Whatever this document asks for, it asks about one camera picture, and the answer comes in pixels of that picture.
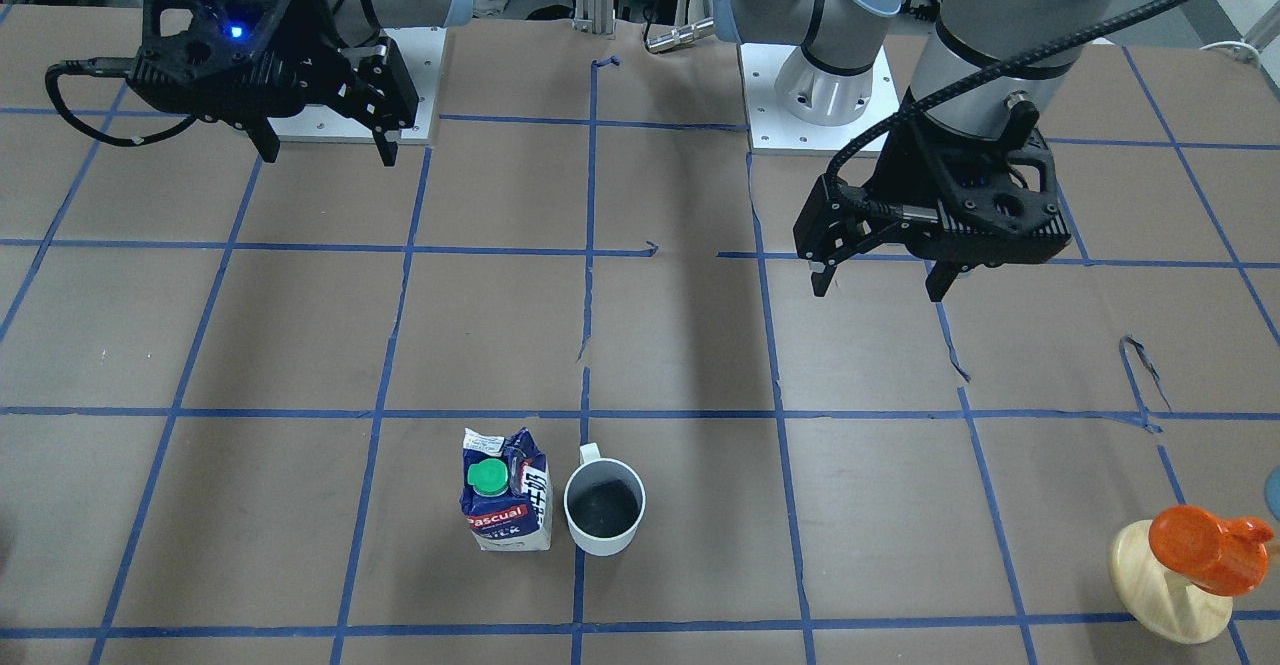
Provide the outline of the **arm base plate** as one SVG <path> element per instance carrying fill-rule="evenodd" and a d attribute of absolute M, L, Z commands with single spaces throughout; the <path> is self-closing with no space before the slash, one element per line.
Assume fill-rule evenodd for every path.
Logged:
<path fill-rule="evenodd" d="M 419 95 L 415 123 L 399 132 L 404 146 L 431 145 L 436 121 L 436 98 L 442 86 L 442 65 L 448 31 L 439 27 L 390 28 L 384 35 L 396 40 Z M 291 118 L 271 118 L 270 124 L 282 142 L 311 145 L 371 145 L 370 130 L 321 105 L 308 105 Z"/>
<path fill-rule="evenodd" d="M 799 46 L 739 51 L 753 153 L 829 156 L 899 109 L 883 50 L 852 75 L 822 72 Z"/>

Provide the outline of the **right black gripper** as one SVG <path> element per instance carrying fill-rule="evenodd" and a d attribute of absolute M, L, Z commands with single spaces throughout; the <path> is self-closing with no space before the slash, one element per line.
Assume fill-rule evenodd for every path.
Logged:
<path fill-rule="evenodd" d="M 419 95 L 394 40 L 338 51 L 344 63 L 323 78 L 320 104 L 374 133 L 384 168 L 394 168 L 401 129 L 416 127 Z M 280 139 L 268 118 L 250 121 L 250 141 L 264 162 L 276 162 Z"/>

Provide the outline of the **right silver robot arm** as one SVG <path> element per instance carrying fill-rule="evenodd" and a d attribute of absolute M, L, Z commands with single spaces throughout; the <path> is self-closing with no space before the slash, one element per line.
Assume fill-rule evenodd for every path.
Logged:
<path fill-rule="evenodd" d="M 372 142 L 381 162 L 429 145 L 445 31 L 474 0 L 152 0 L 192 20 L 164 58 L 179 113 L 221 121 L 275 162 L 285 141 Z"/>

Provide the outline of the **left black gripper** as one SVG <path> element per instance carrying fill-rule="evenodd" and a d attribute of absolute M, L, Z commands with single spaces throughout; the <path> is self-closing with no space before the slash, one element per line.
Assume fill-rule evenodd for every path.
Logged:
<path fill-rule="evenodd" d="M 888 133 L 864 185 L 820 174 L 794 226 L 796 252 L 810 260 L 814 295 L 827 295 L 841 261 L 901 244 L 936 261 L 925 292 L 932 302 L 945 301 L 956 279 L 977 267 L 961 263 L 959 237 L 947 226 L 954 215 L 945 206 L 945 159 L 960 151 L 961 136 L 933 121 L 908 121 Z"/>

